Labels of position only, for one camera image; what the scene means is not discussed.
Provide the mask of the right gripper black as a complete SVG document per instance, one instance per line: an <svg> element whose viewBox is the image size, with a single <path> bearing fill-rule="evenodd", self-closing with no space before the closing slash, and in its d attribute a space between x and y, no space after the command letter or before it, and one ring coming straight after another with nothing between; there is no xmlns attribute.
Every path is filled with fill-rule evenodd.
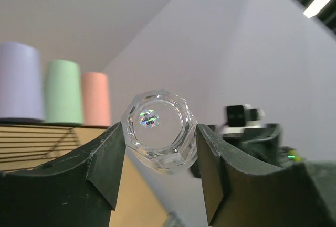
<svg viewBox="0 0 336 227"><path fill-rule="evenodd" d="M282 168L278 160L282 135L280 124L220 133L214 125L197 127L198 159L190 168L194 177L213 169L222 177L271 177Z"/></svg>

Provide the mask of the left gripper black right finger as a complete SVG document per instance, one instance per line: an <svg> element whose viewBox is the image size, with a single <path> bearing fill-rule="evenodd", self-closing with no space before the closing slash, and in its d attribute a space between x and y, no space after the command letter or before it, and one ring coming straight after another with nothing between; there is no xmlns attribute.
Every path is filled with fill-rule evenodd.
<svg viewBox="0 0 336 227"><path fill-rule="evenodd" d="M335 226L335 162L277 167L197 125L208 225Z"/></svg>

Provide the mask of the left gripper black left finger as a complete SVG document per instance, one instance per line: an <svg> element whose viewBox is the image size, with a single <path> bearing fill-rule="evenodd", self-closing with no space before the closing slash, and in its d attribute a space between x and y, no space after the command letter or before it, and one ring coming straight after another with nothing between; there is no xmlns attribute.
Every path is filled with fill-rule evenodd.
<svg viewBox="0 0 336 227"><path fill-rule="evenodd" d="M125 155L120 123L33 170L1 173L1 226L108 226Z"/></svg>

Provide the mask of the black wire dish rack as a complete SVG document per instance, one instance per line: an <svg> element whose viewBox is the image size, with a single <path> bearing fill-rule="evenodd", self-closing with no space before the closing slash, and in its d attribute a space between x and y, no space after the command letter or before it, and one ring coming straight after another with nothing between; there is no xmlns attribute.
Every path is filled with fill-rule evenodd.
<svg viewBox="0 0 336 227"><path fill-rule="evenodd" d="M1 122L1 171L34 169L95 139L107 128Z"/></svg>

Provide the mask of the pink plastic cup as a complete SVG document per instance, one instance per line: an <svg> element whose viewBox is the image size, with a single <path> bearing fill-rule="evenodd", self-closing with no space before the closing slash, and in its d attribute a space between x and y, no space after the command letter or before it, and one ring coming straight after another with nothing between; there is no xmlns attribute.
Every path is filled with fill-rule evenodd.
<svg viewBox="0 0 336 227"><path fill-rule="evenodd" d="M81 77L83 112L86 126L111 125L108 76L100 72L87 72Z"/></svg>

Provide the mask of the green plastic cup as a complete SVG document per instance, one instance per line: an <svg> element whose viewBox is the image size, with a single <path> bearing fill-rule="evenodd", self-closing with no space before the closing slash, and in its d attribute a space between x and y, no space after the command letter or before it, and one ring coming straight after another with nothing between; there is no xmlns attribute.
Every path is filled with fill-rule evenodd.
<svg viewBox="0 0 336 227"><path fill-rule="evenodd" d="M83 124L81 72L77 63L53 60L48 64L44 97L47 124Z"/></svg>

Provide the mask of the clear glass cup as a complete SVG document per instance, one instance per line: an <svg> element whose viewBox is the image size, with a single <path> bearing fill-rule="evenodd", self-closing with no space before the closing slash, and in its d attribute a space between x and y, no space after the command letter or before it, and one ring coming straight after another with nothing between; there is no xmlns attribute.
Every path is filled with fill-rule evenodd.
<svg viewBox="0 0 336 227"><path fill-rule="evenodd" d="M181 96L165 89L138 94L121 124L126 146L155 172L174 174L197 160L197 120Z"/></svg>

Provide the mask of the purple plastic cup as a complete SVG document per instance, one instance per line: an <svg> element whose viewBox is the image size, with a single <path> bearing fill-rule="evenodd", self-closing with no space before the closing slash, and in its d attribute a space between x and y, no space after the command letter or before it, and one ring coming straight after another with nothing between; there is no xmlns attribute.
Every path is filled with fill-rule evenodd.
<svg viewBox="0 0 336 227"><path fill-rule="evenodd" d="M18 42L1 43L1 121L45 120L39 51Z"/></svg>

